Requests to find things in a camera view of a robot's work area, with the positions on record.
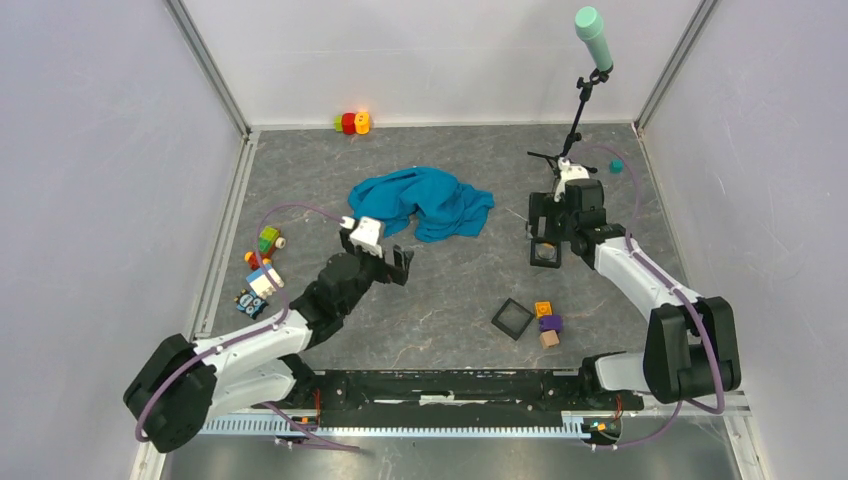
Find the small white brooch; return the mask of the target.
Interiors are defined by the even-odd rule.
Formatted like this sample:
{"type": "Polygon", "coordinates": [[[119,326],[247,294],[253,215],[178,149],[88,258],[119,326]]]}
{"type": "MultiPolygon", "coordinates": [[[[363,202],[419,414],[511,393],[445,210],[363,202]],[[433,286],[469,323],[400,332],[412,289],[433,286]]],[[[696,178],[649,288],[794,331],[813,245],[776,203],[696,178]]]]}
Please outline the small white brooch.
{"type": "Polygon", "coordinates": [[[537,243],[536,257],[546,261],[553,261],[558,257],[557,247],[548,243],[537,243]]]}

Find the teal blue cloth garment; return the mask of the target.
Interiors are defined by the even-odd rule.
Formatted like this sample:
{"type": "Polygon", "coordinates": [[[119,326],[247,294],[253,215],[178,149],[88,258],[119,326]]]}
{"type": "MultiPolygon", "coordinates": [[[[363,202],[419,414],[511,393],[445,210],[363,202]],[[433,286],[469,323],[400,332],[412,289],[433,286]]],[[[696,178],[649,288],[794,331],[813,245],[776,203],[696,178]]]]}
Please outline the teal blue cloth garment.
{"type": "Polygon", "coordinates": [[[386,237],[416,221],[414,237],[425,243],[454,235],[476,237],[495,208],[492,193],[431,167],[412,167],[367,179],[353,187],[347,202],[355,218],[381,221],[386,237]]]}

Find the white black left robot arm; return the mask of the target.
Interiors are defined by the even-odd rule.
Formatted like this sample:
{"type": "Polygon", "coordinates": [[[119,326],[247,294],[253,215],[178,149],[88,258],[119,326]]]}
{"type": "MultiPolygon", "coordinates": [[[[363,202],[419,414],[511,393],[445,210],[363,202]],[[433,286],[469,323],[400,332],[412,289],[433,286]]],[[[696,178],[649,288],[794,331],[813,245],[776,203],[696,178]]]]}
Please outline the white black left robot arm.
{"type": "Polygon", "coordinates": [[[306,405],[311,371],[299,358],[338,332],[376,283],[407,283],[411,250],[362,242],[340,232],[343,252],[330,257],[303,293],[271,317],[229,334],[190,341],[163,339],[123,394],[139,442],[174,451],[205,423],[249,406],[283,400],[306,405]]]}

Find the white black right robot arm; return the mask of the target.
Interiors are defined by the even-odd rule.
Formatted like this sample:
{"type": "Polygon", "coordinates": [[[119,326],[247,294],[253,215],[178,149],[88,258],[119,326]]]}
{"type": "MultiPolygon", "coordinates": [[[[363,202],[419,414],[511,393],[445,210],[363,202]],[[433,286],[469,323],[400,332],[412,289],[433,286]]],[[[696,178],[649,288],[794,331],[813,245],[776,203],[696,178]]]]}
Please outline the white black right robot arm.
{"type": "Polygon", "coordinates": [[[602,408],[618,391],[648,392],[670,404],[723,395],[742,380],[734,313],[721,296],[704,297],[676,281],[624,226],[610,223],[595,179],[569,180],[562,192],[528,198],[530,262],[558,268],[563,248],[614,284],[647,322],[644,348],[585,358],[580,400],[602,408]]]}

